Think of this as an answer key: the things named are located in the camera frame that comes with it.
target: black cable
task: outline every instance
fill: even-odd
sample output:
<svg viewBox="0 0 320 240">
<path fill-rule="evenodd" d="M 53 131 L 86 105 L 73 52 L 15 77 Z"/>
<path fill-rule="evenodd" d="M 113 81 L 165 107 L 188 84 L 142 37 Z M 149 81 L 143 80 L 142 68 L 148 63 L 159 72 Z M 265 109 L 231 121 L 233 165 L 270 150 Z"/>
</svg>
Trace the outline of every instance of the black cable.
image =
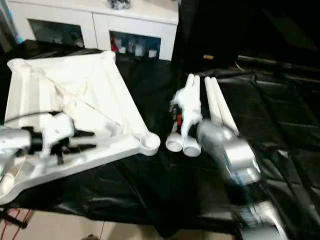
<svg viewBox="0 0 320 240">
<path fill-rule="evenodd" d="M 60 111 L 35 111 L 35 112 L 29 112 L 29 113 L 26 113 L 26 114 L 22 114 L 22 115 L 19 115 L 19 116 L 15 116 L 15 117 L 9 118 L 8 120 L 4 121 L 3 124 L 7 124 L 9 122 L 12 122 L 12 121 L 15 121 L 15 120 L 18 120 L 18 119 L 21 119 L 21 118 L 25 118 L 25 117 L 41 115 L 41 114 L 56 115 L 58 113 L 61 113 L 61 112 Z"/>
</svg>

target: tiled floor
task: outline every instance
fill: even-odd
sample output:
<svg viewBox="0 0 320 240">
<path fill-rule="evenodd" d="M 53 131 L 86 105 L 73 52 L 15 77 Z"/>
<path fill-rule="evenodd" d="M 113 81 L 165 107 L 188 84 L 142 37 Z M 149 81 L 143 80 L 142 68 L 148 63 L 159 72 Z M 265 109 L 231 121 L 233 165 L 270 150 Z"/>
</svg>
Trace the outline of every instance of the tiled floor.
<svg viewBox="0 0 320 240">
<path fill-rule="evenodd" d="M 18 219 L 22 220 L 27 210 L 21 209 Z M 5 226 L 0 222 L 0 231 Z M 18 228 L 7 225 L 3 239 L 12 240 Z M 114 222 L 91 221 L 84 217 L 62 215 L 42 211 L 33 211 L 28 227 L 21 229 L 15 240 L 81 240 L 89 235 L 100 240 L 162 240 L 152 226 L 138 226 Z M 180 230 L 170 240 L 231 240 L 230 235 L 203 232 L 198 230 Z"/>
</svg>

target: white shelf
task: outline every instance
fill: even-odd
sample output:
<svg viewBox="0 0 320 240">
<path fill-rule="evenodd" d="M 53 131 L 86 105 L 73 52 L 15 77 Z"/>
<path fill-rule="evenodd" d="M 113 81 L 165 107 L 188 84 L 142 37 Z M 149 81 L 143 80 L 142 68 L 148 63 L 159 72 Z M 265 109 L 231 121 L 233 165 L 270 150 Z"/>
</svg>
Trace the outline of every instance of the white shelf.
<svg viewBox="0 0 320 240">
<path fill-rule="evenodd" d="M 107 0 L 8 0 L 78 11 L 114 15 L 177 25 L 179 21 L 177 0 L 132 0 L 132 8 L 114 10 Z"/>
</svg>

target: black plastic sheet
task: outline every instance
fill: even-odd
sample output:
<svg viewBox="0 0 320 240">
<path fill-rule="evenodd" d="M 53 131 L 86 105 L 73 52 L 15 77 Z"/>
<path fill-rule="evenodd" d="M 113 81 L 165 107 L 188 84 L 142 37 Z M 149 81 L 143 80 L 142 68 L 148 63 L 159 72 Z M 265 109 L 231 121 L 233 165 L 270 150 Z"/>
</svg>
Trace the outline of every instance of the black plastic sheet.
<svg viewBox="0 0 320 240">
<path fill-rule="evenodd" d="M 26 41 L 0 60 L 4 118 L 13 58 L 48 58 L 98 50 Z M 137 154 L 23 191 L 9 208 L 74 214 L 92 220 L 235 233 L 233 206 L 218 166 L 206 153 L 188 158 L 166 149 L 169 101 L 186 79 L 168 61 L 117 56 L 116 64 L 145 124 L 161 138 L 154 156 Z M 290 239 L 320 238 L 320 84 L 256 72 L 215 70 L 240 133 L 253 146 L 264 186 Z M 201 81 L 204 117 L 209 117 Z"/>
</svg>

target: white cabinet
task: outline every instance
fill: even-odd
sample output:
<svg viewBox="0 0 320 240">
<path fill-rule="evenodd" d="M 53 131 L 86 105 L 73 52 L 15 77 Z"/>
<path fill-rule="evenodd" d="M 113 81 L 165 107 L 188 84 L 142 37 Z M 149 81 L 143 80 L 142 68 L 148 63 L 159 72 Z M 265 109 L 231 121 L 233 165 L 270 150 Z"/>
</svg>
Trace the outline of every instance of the white cabinet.
<svg viewBox="0 0 320 240">
<path fill-rule="evenodd" d="M 149 54 L 149 51 L 155 51 L 155 57 L 171 60 L 177 25 L 98 13 L 93 14 L 93 19 L 99 49 L 112 50 L 111 37 L 114 38 L 115 33 L 120 35 L 122 48 L 127 52 L 149 56 L 153 54 Z"/>
<path fill-rule="evenodd" d="M 97 47 L 91 12 L 21 2 L 9 2 L 8 6 L 23 40 Z"/>
<path fill-rule="evenodd" d="M 179 21 L 175 0 L 8 0 L 22 40 L 39 40 L 171 60 Z"/>
</svg>

